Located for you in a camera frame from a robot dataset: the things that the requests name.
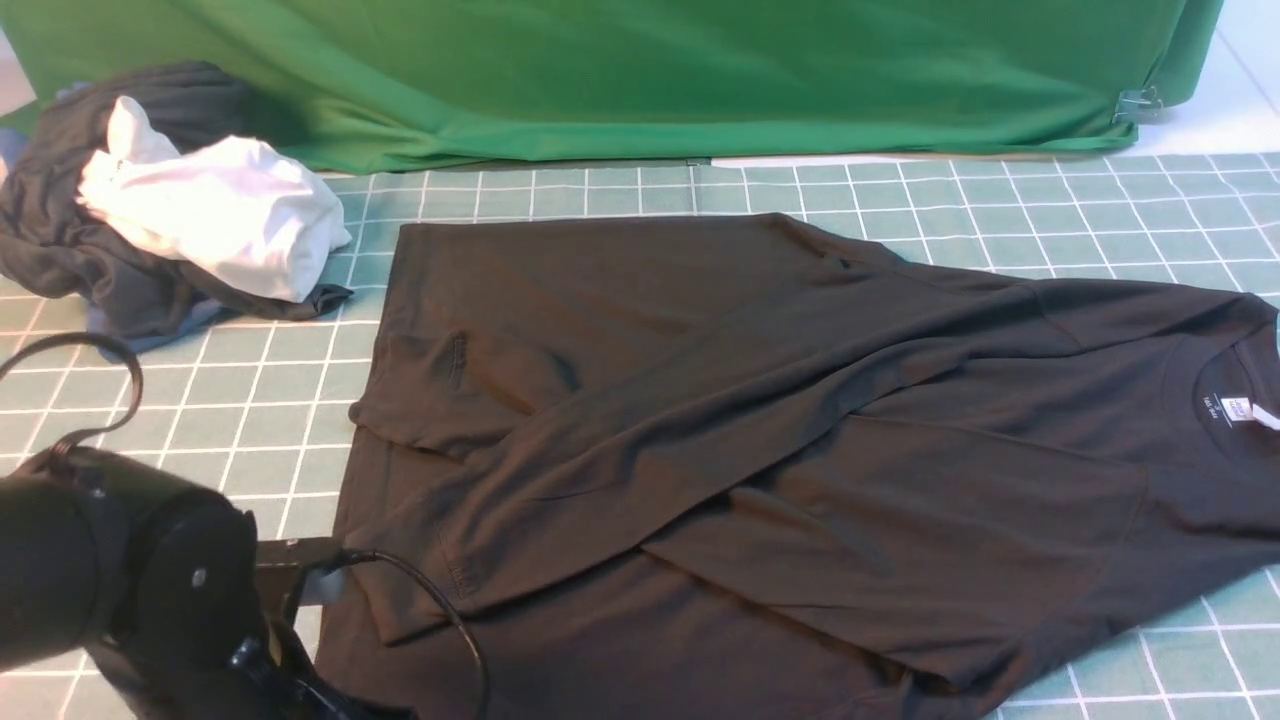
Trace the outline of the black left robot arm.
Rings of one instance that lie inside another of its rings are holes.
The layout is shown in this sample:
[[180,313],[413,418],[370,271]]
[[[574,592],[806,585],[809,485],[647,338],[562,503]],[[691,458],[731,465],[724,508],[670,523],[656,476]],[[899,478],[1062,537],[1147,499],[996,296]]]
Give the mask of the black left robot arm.
[[346,562],[260,539],[224,495],[99,448],[3,480],[1,665],[84,651],[138,719],[411,719],[324,680],[294,630]]

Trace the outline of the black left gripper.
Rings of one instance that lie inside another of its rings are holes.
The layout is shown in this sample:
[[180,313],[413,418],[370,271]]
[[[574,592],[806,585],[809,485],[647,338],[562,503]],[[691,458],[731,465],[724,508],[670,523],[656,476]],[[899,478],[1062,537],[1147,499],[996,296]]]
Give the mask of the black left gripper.
[[394,708],[338,691],[320,676],[294,628],[268,620],[261,635],[246,638],[229,667],[256,689],[270,708],[269,719],[415,719]]

